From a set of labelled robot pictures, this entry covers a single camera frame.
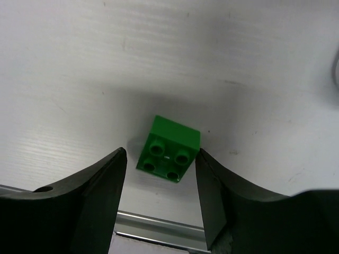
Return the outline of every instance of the green lego brick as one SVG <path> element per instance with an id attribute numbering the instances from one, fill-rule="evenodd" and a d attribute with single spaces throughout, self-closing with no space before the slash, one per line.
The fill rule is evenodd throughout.
<path id="1" fill-rule="evenodd" d="M 137 169 L 178 183 L 199 149 L 199 131 L 157 115 Z"/>

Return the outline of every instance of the screw hole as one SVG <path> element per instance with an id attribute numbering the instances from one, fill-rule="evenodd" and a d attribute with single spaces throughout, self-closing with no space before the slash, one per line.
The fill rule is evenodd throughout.
<path id="1" fill-rule="evenodd" d="M 34 192 L 49 192 L 51 190 L 53 190 L 52 186 L 43 186 L 39 189 L 36 189 Z"/>

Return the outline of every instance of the duplo block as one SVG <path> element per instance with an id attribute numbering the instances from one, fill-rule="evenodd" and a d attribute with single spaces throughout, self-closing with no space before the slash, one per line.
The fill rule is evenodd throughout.
<path id="1" fill-rule="evenodd" d="M 157 115 L 137 169 L 178 183 L 199 149 L 199 131 Z"/>

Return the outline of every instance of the white background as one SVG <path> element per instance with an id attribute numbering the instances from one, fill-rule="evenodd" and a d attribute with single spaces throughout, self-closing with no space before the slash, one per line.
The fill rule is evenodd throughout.
<path id="1" fill-rule="evenodd" d="M 135 170 L 160 114 L 262 187 L 338 187 L 338 49 L 338 0 L 1 0 L 0 184 L 122 146 L 120 209 L 202 226 L 194 167 L 179 184 Z"/>

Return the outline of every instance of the white table surface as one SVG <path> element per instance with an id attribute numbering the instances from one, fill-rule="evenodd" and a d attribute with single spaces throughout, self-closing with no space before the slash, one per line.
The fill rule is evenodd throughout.
<path id="1" fill-rule="evenodd" d="M 194 167 L 135 170 L 155 114 L 237 174 L 339 187 L 339 1 L 0 1 L 0 184 L 33 190 L 118 147 L 120 209 L 202 225 Z"/>

